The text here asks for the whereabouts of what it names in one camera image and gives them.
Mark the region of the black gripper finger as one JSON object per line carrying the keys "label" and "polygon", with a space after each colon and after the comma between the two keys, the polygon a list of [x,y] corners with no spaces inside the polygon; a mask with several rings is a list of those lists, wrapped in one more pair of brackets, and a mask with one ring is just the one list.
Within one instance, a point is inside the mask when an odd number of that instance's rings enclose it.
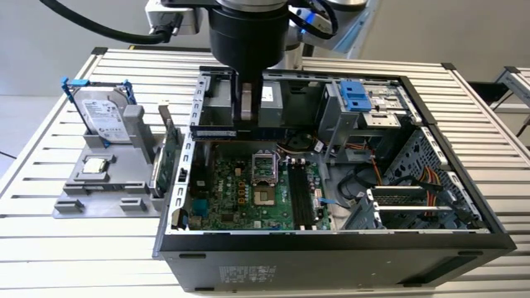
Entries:
{"label": "black gripper finger", "polygon": [[263,74],[233,73],[233,122],[238,128],[254,128],[259,123]]}

